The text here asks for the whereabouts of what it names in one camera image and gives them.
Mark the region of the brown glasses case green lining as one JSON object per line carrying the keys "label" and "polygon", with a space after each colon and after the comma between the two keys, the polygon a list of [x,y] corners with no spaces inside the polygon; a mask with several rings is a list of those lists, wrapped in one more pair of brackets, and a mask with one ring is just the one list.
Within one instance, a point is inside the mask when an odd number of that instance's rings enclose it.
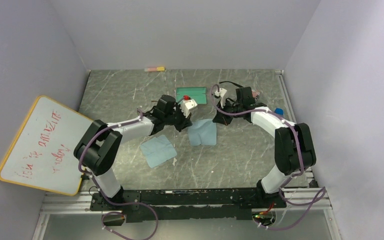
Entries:
{"label": "brown glasses case green lining", "polygon": [[207,104],[206,87],[177,87],[175,89],[176,101],[180,101],[184,96],[189,96],[195,100],[198,105]]}

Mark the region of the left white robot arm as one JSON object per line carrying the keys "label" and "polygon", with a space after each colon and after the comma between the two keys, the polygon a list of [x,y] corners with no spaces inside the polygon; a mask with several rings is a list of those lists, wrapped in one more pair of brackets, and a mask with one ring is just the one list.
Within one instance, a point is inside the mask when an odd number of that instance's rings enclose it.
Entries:
{"label": "left white robot arm", "polygon": [[78,170],[89,176],[104,196],[105,206],[117,210],[125,203],[124,189],[113,171],[119,146],[136,138],[155,135],[165,126],[173,126],[181,132],[192,126],[191,111],[197,106],[187,95],[176,100],[163,94],[149,111],[139,111],[136,118],[115,123],[95,120],[90,124],[73,155],[78,159]]}

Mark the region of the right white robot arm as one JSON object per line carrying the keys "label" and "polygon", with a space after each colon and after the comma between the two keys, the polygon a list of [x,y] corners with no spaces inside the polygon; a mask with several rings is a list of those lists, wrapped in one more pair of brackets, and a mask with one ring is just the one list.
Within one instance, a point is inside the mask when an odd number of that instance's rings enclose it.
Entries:
{"label": "right white robot arm", "polygon": [[266,104],[258,102],[250,87],[236,89],[236,99],[227,97],[227,90],[215,84],[210,89],[210,99],[217,111],[213,122],[229,125],[233,119],[241,118],[260,127],[274,138],[275,165],[258,181],[255,202],[268,207],[288,182],[315,165],[317,158],[311,131],[305,123],[286,120]]}

